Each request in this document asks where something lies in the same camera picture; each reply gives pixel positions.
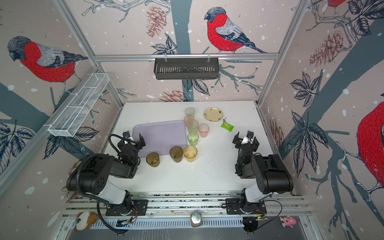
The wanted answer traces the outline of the brown textured glass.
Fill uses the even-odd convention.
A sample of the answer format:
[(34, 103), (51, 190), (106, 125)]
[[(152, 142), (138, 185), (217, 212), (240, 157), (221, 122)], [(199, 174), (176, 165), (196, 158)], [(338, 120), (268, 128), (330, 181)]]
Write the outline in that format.
[(179, 146), (174, 146), (170, 149), (170, 156), (175, 163), (180, 163), (183, 159), (183, 149)]
[(146, 157), (146, 162), (151, 167), (158, 167), (160, 164), (160, 156), (157, 153), (149, 153)]

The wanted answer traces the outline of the amber yellow glass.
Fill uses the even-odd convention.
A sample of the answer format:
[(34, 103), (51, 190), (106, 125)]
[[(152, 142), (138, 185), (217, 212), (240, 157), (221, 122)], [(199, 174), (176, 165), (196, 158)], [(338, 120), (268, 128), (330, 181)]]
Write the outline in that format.
[(190, 162), (190, 163), (194, 162), (196, 160), (197, 154), (198, 154), (198, 150), (193, 145), (186, 146), (183, 149), (183, 155), (186, 158), (187, 162)]

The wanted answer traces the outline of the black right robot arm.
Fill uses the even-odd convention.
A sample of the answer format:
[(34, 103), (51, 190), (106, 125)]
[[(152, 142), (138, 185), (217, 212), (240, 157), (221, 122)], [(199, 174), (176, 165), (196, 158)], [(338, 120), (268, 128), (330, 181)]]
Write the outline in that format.
[(229, 210), (245, 214), (261, 213), (266, 198), (291, 192), (294, 182), (279, 155), (263, 156), (257, 153), (260, 143), (252, 131), (241, 138), (237, 133), (233, 144), (238, 149), (235, 174), (241, 179), (255, 179), (256, 182), (240, 193), (240, 199)]

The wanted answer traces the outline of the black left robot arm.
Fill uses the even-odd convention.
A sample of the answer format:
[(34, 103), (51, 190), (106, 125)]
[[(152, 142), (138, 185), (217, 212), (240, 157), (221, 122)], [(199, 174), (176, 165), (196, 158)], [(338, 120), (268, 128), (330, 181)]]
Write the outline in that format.
[(83, 197), (104, 203), (107, 216), (143, 216), (147, 200), (134, 201), (129, 191), (109, 181), (109, 177), (133, 179), (141, 163), (139, 151), (146, 146), (142, 135), (135, 141), (129, 131), (122, 136), (110, 134), (108, 141), (117, 156), (93, 154), (85, 157), (70, 174), (66, 188)]

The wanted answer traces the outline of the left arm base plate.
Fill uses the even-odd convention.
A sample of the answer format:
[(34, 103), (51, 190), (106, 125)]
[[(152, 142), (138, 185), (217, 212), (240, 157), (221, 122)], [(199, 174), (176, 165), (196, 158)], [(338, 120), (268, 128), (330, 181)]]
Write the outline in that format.
[(120, 205), (107, 205), (106, 216), (145, 216), (148, 207), (148, 200), (129, 200)]

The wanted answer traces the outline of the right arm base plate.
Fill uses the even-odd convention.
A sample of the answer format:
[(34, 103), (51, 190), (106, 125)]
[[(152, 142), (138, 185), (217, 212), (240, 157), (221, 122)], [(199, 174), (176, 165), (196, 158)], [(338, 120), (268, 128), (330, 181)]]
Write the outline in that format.
[(264, 203), (248, 203), (240, 198), (228, 198), (221, 204), (228, 215), (266, 215)]

